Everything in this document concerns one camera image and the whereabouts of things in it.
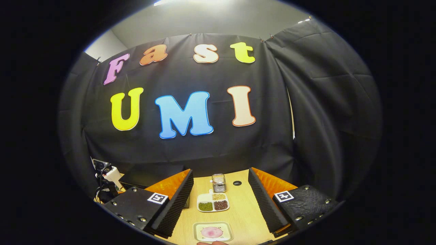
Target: black fabric backdrop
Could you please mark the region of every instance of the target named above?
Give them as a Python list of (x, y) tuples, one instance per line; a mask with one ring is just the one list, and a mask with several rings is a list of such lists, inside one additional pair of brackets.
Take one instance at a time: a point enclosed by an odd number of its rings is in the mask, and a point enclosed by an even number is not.
[[(253, 47), (249, 55), (256, 58), (254, 63), (235, 58), (229, 46), (241, 41)], [(141, 66), (143, 52), (157, 44), (167, 45), (168, 56)], [(219, 60), (196, 63), (192, 56), (198, 44), (215, 45)], [(126, 53), (130, 58), (117, 79), (104, 86), (109, 62)], [(340, 36), (315, 20), (265, 42), (223, 34), (168, 37), (114, 55), (86, 74), (80, 81), (86, 84), (79, 92), (83, 94), (80, 138), (92, 157), (113, 163), (121, 172), (147, 163), (182, 163), (196, 177), (256, 167), (344, 199), (368, 171), (381, 137), (380, 101), (369, 70)], [(233, 101), (226, 90), (235, 85), (251, 88), (253, 125), (232, 125)], [(139, 122), (132, 130), (118, 131), (111, 121), (110, 97), (126, 94), (122, 116), (128, 118), (127, 93), (136, 87), (144, 88)], [(184, 108), (196, 91), (210, 93), (208, 117), (214, 132), (202, 136), (178, 132), (173, 139), (161, 139), (160, 111), (154, 100), (172, 95)], [(88, 172), (86, 178), (92, 179), (89, 167)]]

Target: small square plate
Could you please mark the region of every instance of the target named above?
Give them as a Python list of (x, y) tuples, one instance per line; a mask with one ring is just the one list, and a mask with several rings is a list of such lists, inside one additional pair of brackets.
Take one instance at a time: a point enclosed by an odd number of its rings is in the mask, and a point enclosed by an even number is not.
[(233, 239), (233, 234), (232, 234), (232, 230), (230, 229), (230, 225), (224, 221), (198, 222), (193, 225), (193, 230), (194, 230), (194, 238), (201, 242), (210, 242), (210, 243), (214, 241), (228, 242)]

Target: ceiling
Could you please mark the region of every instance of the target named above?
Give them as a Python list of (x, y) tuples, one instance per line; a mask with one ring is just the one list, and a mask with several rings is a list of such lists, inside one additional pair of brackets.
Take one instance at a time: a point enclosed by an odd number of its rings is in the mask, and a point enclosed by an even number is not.
[(127, 48), (132, 48), (189, 33), (268, 39), (270, 34), (308, 18), (309, 14), (277, 0), (173, 0), (144, 8), (111, 30)]

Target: blue letter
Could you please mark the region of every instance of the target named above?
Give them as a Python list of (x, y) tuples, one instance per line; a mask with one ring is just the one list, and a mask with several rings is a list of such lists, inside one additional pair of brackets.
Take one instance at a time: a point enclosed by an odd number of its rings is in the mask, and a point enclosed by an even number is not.
[(188, 131), (189, 122), (192, 119), (192, 128), (189, 131), (192, 135), (210, 134), (214, 128), (209, 125), (208, 108), (206, 102), (209, 98), (208, 92), (194, 92), (186, 102), (185, 110), (173, 96), (166, 95), (155, 100), (155, 104), (160, 108), (160, 120), (162, 122), (162, 132), (159, 137), (170, 139), (176, 136), (176, 131), (171, 128), (171, 122), (181, 135)]

